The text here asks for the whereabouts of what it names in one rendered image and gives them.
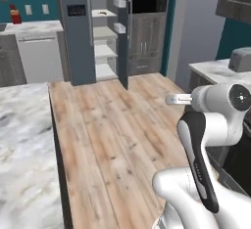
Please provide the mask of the grey fridge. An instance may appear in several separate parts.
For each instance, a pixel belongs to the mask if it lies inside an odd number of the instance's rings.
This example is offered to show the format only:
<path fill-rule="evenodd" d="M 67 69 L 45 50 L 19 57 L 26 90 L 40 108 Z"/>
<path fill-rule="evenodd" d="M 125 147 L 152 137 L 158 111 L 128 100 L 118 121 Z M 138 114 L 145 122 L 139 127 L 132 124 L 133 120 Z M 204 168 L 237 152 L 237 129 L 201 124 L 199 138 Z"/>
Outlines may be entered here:
<path fill-rule="evenodd" d="M 114 0 L 91 0 L 91 7 L 96 82 L 119 80 L 119 34 L 114 29 L 119 8 L 114 5 Z M 99 11 L 106 11 L 107 14 L 99 14 Z"/>

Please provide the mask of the white dishwasher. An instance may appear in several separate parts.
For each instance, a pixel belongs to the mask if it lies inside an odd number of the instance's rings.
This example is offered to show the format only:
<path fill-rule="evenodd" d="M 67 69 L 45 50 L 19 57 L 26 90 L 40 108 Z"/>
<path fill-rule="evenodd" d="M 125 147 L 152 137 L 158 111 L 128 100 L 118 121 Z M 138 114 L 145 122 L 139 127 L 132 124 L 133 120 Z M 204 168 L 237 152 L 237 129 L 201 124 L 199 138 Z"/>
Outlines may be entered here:
<path fill-rule="evenodd" d="M 27 83 L 43 83 L 64 79 L 56 36 L 18 36 L 17 44 Z"/>

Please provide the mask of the grey open fridge door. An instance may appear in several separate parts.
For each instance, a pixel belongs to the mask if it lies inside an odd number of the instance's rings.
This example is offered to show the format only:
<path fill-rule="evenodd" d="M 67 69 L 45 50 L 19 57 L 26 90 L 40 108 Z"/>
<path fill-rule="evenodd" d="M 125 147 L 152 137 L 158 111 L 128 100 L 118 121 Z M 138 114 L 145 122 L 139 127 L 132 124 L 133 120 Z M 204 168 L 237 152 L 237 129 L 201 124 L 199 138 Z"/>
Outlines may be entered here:
<path fill-rule="evenodd" d="M 124 89 L 128 89 L 128 0 L 124 8 L 119 8 L 118 23 L 124 29 L 119 35 L 118 77 Z"/>

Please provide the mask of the grey toaster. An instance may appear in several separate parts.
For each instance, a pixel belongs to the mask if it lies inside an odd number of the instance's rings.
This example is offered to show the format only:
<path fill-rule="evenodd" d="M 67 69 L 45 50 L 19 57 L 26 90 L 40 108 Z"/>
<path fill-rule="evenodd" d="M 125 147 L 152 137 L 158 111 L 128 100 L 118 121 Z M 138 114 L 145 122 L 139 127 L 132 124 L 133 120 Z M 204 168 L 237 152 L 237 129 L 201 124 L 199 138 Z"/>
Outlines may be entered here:
<path fill-rule="evenodd" d="M 234 49 L 229 59 L 228 68 L 235 72 L 251 71 L 251 47 Z"/>

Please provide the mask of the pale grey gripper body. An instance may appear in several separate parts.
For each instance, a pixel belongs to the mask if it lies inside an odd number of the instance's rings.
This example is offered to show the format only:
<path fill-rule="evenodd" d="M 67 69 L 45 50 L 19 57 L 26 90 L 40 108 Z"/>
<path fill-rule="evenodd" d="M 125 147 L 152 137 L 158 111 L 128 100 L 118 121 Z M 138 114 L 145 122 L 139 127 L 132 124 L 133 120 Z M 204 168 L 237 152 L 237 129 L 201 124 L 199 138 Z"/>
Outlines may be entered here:
<path fill-rule="evenodd" d="M 166 97 L 167 105 L 190 105 L 191 101 L 190 94 L 172 94 Z"/>

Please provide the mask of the grey closed fridge door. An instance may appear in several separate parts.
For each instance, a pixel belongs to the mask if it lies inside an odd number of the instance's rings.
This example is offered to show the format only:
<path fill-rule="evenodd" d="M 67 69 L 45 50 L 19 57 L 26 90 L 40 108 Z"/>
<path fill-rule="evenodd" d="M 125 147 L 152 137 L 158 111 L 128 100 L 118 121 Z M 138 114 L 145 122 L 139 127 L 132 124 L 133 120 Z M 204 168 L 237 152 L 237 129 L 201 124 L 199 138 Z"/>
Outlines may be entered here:
<path fill-rule="evenodd" d="M 71 83 L 96 82 L 94 45 L 90 46 L 86 0 L 60 0 Z"/>

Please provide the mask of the grey tall cupboard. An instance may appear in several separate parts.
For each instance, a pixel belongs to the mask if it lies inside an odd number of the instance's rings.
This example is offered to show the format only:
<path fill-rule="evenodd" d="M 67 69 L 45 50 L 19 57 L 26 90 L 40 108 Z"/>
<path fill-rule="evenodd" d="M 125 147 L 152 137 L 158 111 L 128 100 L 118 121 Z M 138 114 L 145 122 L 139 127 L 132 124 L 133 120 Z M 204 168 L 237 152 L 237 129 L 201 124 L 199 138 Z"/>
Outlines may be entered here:
<path fill-rule="evenodd" d="M 130 75 L 160 71 L 165 30 L 165 13 L 138 14 L 132 17 L 131 44 L 128 50 Z"/>

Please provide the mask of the red bottle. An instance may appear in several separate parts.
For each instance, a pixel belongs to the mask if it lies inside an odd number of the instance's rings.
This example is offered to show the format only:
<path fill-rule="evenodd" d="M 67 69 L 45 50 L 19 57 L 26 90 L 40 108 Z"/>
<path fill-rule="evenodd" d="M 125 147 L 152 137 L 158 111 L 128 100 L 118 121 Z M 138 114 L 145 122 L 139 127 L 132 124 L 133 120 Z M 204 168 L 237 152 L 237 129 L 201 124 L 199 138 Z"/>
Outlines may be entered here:
<path fill-rule="evenodd" d="M 10 5 L 10 12 L 13 24 L 19 24 L 22 22 L 21 13 L 14 4 Z"/>

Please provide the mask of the grey base cupboard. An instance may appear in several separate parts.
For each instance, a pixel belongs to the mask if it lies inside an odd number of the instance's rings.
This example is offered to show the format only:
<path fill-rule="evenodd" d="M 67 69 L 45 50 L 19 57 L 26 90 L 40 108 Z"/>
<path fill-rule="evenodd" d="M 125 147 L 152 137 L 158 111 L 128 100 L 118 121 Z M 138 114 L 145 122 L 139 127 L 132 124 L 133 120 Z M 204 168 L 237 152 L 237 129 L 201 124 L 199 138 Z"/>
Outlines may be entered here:
<path fill-rule="evenodd" d="M 203 85 L 212 85 L 212 82 L 193 71 L 190 75 L 187 92 L 191 93 L 195 88 Z"/>
<path fill-rule="evenodd" d="M 0 35 L 0 87 L 26 84 L 16 36 Z"/>

